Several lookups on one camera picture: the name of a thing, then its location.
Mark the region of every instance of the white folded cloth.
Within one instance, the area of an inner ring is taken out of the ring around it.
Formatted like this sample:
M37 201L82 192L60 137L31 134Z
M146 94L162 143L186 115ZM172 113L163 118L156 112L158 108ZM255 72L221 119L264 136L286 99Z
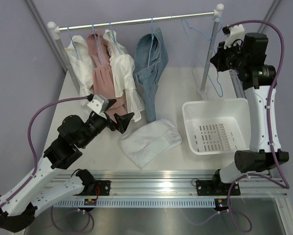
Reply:
M120 138L119 146L139 168L143 168L161 152L182 143L173 122L159 119Z

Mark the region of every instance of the blue wire hanger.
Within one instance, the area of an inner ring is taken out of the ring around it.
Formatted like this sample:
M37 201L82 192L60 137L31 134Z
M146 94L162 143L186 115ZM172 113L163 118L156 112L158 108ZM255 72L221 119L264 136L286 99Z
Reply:
M113 27L112 27L112 24L111 24L111 22L110 22L110 21L108 21L108 23L109 23L109 25L110 25L110 27L111 27L112 34L113 34ZM113 34L113 43L115 43L115 45L116 45L116 48L117 48L117 50L118 50L119 54L121 54L121 51L120 51L120 49L119 49L119 47L118 47L117 40L116 40L116 38L115 38L115 35L114 35L114 34Z
M68 30L68 33L69 33L69 36L70 36L70 39L71 39L71 42L72 42L73 48L74 48L74 50L76 51L77 58L78 58L78 60L79 60L79 54L78 54L78 51L77 51L77 47L76 47L76 44L74 43L74 41L73 41L73 39L72 39L72 35L71 35L71 33L70 33L70 30L69 30L68 25L67 25L67 30Z
M181 20L182 28L183 28L183 30L184 30L184 32L185 32L185 34L186 34L186 36L187 36L187 38L188 38L190 44L191 44L193 50L195 51L195 54L196 54L196 56L197 56L197 58L198 58L198 60L199 60L199 62L200 62L200 64L201 64L201 66L204 68L204 73L205 73L205 72L206 72L205 66L204 66L204 64L203 64L203 62L202 62L202 60L201 60L201 58L200 58L200 56L199 56L198 51L196 50L196 48L195 48L195 46L194 46L194 44L193 44L193 42L192 42L192 40L191 40L190 35L188 34L188 32L187 32L186 29L185 29L185 26L183 25L183 21L185 21L185 22L187 23L187 26L188 26L189 29L193 29L193 30L195 30L196 32L201 33L201 34L202 34L202 35L203 35L208 41L210 41L210 39L208 39L208 38L206 37L206 35L204 35L204 33L202 33L201 31L199 31L199 30L193 28L192 26L190 26L190 24L189 24L185 19L182 19L182 20ZM208 73L207 73L207 76L208 76L208 78L209 78L209 81L211 82L211 85L214 87L214 89L215 89L217 95L218 95L219 97L223 97L223 96L224 96L224 91L223 91L223 87L222 87L221 83L219 82L219 73L218 73L218 71L217 71L216 82L217 82L217 83L219 84L219 86L220 86L220 91L221 91L221 93L218 92L218 90L217 90L215 84L214 84L213 81L211 80L211 78L210 78L210 76L209 76Z
M150 66L150 59L151 59L151 51L152 51L152 47L153 47L153 40L154 40L154 33L153 33L153 17L152 16L152 21L151 21L151 28L152 28L152 42L151 42L151 48L150 48L150 52L148 53L148 63L147 63L147 67Z
M97 50L98 50L98 59L101 62L101 65L102 65L103 64L103 60L102 60L101 50L99 48L98 39L97 39L97 35L95 33L95 27L94 27L93 22L92 22L92 28L93 28L93 34L94 34L94 38L95 38L96 45L97 45Z

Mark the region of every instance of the white blouse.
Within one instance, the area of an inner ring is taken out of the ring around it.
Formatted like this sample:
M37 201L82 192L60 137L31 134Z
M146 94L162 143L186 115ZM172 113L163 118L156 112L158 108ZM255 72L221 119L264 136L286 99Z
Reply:
M93 69L95 64L92 62L92 58L89 56L87 42L81 36L73 36L79 59L77 58L76 51L72 42L65 48L65 51L69 57L73 71L77 77L80 85L80 96L87 96L93 93ZM81 100L81 105L87 108L87 100Z
M133 71L135 69L134 59L128 54L126 48L121 44L113 42L113 34L106 29L103 38L108 44L108 53L110 55L110 64L113 72L113 85L116 97L123 95L125 90L127 99L128 113L134 113L135 122L141 119L141 111L144 110L144 104L140 95L136 91Z

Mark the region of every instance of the light blue denim shirt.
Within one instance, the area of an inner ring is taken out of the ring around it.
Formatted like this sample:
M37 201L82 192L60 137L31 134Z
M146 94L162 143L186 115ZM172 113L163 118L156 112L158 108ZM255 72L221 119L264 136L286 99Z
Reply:
M154 32L153 46L148 66L148 57L152 43L152 34L144 35L137 43L135 50L135 70L133 78L137 86L143 88L147 122L156 120L155 95L158 81L168 63L168 54L160 28Z

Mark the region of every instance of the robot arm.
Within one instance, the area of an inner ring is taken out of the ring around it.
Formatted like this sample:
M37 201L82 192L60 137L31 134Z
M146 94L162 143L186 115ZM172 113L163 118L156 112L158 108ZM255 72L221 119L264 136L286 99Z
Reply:
M83 122L77 115L70 115L57 129L58 138L44 152L38 162L38 170L30 182L0 209L0 227L19 232L28 227L36 216L64 198L80 193L92 193L95 179L87 170L79 170L65 183L41 192L45 185L62 170L68 169L82 156L79 148L85 148L106 127L124 133L133 113L114 115L116 122L105 113L116 100L107 100L94 95L88 106L93 110L89 119ZM11 191L0 196L0 205L32 175L33 170Z
M218 171L222 183L231 183L249 171L262 172L274 168L270 144L273 144L277 151L276 156L280 165L289 160L289 153L281 151L276 130L275 88L271 104L267 106L268 92L276 74L274 66L264 64L268 38L261 33L247 33L242 40L244 29L241 25L230 29L225 27L223 31L230 35L226 42L219 43L217 53L210 62L217 71L237 71L248 99L251 124L249 151L236 151L234 162ZM272 143L267 126L267 109L270 110Z

